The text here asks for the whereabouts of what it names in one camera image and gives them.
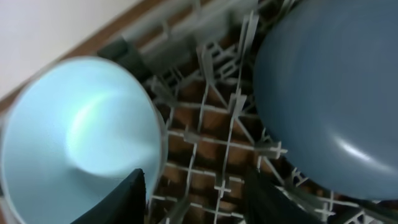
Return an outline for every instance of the wire grid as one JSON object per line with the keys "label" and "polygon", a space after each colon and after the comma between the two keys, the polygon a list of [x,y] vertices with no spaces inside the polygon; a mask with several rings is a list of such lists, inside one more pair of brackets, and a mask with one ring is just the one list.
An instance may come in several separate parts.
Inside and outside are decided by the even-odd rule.
{"label": "wire grid", "polygon": [[[266,4],[269,4],[269,2],[270,1],[260,2],[259,9],[261,7],[264,7]],[[168,161],[166,163],[166,166],[168,168],[180,170],[187,173],[183,195],[181,197],[173,197],[170,195],[155,194],[152,196],[152,198],[150,198],[150,207],[152,206],[154,201],[172,202],[174,205],[170,210],[165,211],[166,214],[165,218],[162,220],[162,223],[182,222],[184,215],[189,208],[199,208],[206,213],[213,214],[213,223],[217,223],[218,220],[222,217],[235,218],[237,220],[240,220],[240,223],[244,223],[244,216],[241,212],[221,208],[221,203],[226,193],[230,194],[233,191],[233,189],[230,187],[231,183],[244,184],[241,176],[236,176],[227,172],[228,157],[230,149],[232,147],[244,151],[255,152],[255,155],[257,157],[257,169],[265,169],[270,171],[280,184],[280,186],[278,186],[277,188],[281,190],[284,194],[286,194],[286,196],[289,198],[291,195],[290,192],[284,188],[285,181],[294,182],[296,187],[300,187],[307,182],[308,177],[303,176],[301,172],[295,167],[290,170],[290,175],[281,175],[280,171],[278,171],[278,169],[274,166],[275,161],[271,162],[271,160],[264,156],[264,154],[259,152],[259,148],[256,147],[258,142],[272,142],[272,139],[266,133],[266,129],[262,129],[260,139],[255,139],[252,133],[248,131],[246,126],[241,121],[241,118],[249,118],[260,123],[259,117],[256,114],[255,104],[253,100],[254,97],[252,93],[249,93],[248,95],[242,95],[243,87],[251,87],[251,81],[243,79],[243,68],[249,68],[250,71],[248,72],[251,75],[255,58],[253,55],[249,55],[254,36],[248,37],[245,34],[250,34],[252,32],[254,35],[254,31],[262,34],[265,33],[270,28],[270,26],[272,26],[273,23],[277,21],[277,18],[280,18],[289,11],[294,2],[294,0],[283,1],[282,8],[276,16],[276,19],[266,20],[263,17],[260,17],[257,18],[258,25],[257,21],[254,24],[250,25],[250,22],[252,22],[253,18],[256,16],[252,12],[250,15],[247,16],[246,24],[244,21],[239,42],[231,45],[226,49],[220,47],[220,45],[216,42],[199,46],[197,48],[197,52],[200,68],[194,70],[193,72],[185,74],[181,72],[177,67],[172,67],[167,73],[158,75],[155,79],[151,80],[151,82],[154,83],[161,83],[162,88],[164,88],[162,90],[162,94],[158,95],[158,97],[154,99],[154,103],[159,106],[159,109],[161,107],[164,107],[165,104],[168,104],[170,106],[169,114],[166,118],[166,127],[168,129],[169,137],[171,138],[172,136],[174,136],[178,138],[183,138],[185,142],[189,142],[193,145],[192,155],[189,158],[189,163],[187,166],[178,164],[173,161]],[[181,100],[177,101],[180,92],[184,88],[188,88],[193,82],[205,83],[205,90],[201,97],[201,102],[199,103]],[[232,92],[228,102],[219,91],[217,84],[235,86],[235,89]],[[213,94],[218,97],[219,106],[207,103],[209,91],[212,91]],[[239,104],[239,100],[243,101],[243,103],[237,106],[237,104]],[[176,130],[172,128],[175,112],[179,108],[199,110],[198,125],[196,128],[192,128],[189,126],[186,126],[184,130]],[[218,114],[230,115],[227,140],[211,138],[206,134],[201,133],[203,117],[207,111]],[[239,128],[247,138],[249,144],[234,142],[231,140],[234,125],[239,126]],[[221,172],[217,170],[203,170],[194,166],[195,159],[197,158],[198,145],[201,142],[217,144],[225,147],[225,154],[223,158]],[[277,157],[282,155],[283,158],[283,153],[286,153],[286,150],[280,148],[280,144],[279,147],[272,147],[271,149],[274,152],[277,152]],[[189,199],[194,174],[214,178],[215,184],[213,188],[218,192],[215,206],[192,202]],[[314,196],[315,200],[321,203],[321,207],[312,206],[311,204],[309,207],[304,207],[301,204],[299,204],[299,206],[301,206],[303,209],[306,209],[307,211],[308,208],[312,209],[313,212],[319,214],[319,217],[324,222],[326,222],[330,216],[335,215],[334,208],[336,205],[357,209],[359,207],[358,204],[353,202],[337,200],[337,197],[333,191],[328,191],[327,194],[328,197]],[[372,217],[367,216],[362,210],[359,210],[344,223],[371,222],[376,221]]]}

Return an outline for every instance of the white wall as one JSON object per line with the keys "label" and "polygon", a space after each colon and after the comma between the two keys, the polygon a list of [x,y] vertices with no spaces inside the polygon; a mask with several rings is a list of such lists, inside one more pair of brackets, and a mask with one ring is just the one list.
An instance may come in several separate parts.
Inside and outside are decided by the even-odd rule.
{"label": "white wall", "polygon": [[141,0],[0,0],[0,100]]}

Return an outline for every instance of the dish rack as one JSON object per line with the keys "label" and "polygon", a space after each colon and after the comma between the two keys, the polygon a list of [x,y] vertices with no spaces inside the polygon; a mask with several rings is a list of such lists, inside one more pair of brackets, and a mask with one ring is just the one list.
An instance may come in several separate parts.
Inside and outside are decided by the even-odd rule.
{"label": "dish rack", "polygon": [[[168,129],[169,159],[149,200],[152,222],[245,223],[246,166],[273,176],[279,190],[323,222],[389,221],[292,167],[283,143],[272,141],[256,114],[251,90],[256,49],[296,4],[164,1],[97,52],[142,81]],[[295,188],[285,188],[287,182]],[[196,218],[188,221],[190,216]]]}

